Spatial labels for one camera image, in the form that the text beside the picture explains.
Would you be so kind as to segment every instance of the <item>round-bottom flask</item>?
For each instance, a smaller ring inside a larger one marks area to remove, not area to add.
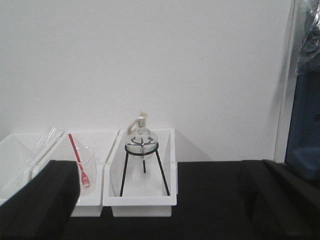
[[[127,138],[125,145],[127,149],[135,154],[149,153],[157,147],[158,137],[157,135],[147,129],[146,127],[146,114],[141,115],[128,127]],[[135,159],[147,160],[152,154],[144,156],[134,156]]]

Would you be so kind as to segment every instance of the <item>black table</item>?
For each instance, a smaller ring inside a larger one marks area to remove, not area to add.
[[[239,161],[178,163],[172,217],[73,217],[63,240],[255,240],[237,193]]]

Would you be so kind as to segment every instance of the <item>white plastic tray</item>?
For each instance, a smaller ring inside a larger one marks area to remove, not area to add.
[[[42,133],[11,133],[0,142],[0,205],[29,182],[33,167],[56,144],[62,132],[43,146],[41,151],[33,155],[26,164],[42,135]]]
[[[113,149],[118,136],[118,130],[96,132],[72,132],[72,137],[83,146],[90,146],[95,150],[97,168],[95,191],[87,195],[80,195],[72,212],[72,217],[99,217],[102,206],[102,182],[106,161]],[[64,134],[51,151],[34,167],[32,177],[35,177],[50,160],[76,161],[68,134]]]
[[[126,158],[126,132],[121,130],[109,161],[104,169],[103,205],[111,206],[114,217],[170,217],[171,207],[177,204],[177,163],[175,130],[152,130],[158,136],[159,157],[168,184],[167,195],[156,154],[142,162],[129,155],[123,195],[120,188]]]

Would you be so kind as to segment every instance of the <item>white door frame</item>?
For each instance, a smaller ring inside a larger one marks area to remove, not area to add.
[[[284,163],[286,157],[292,108],[294,104],[297,74],[296,66],[299,50],[305,35],[304,26],[306,20],[306,9],[303,0],[292,0],[289,19],[286,31],[287,59],[284,61],[284,72],[282,73],[284,84],[279,114],[279,122],[274,150],[274,161]]]

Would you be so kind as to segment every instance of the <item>red spatula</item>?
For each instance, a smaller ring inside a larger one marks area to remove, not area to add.
[[[79,157],[76,145],[75,145],[75,141],[74,141],[71,133],[69,133],[69,139],[72,144],[73,151],[74,151],[74,154],[76,156],[76,160],[78,162],[78,166],[81,171],[81,182],[85,188],[89,188],[90,187],[90,180],[89,180],[89,177],[87,176],[87,174],[85,173],[84,168],[82,167],[82,163],[81,163],[81,160],[80,160],[80,157]]]

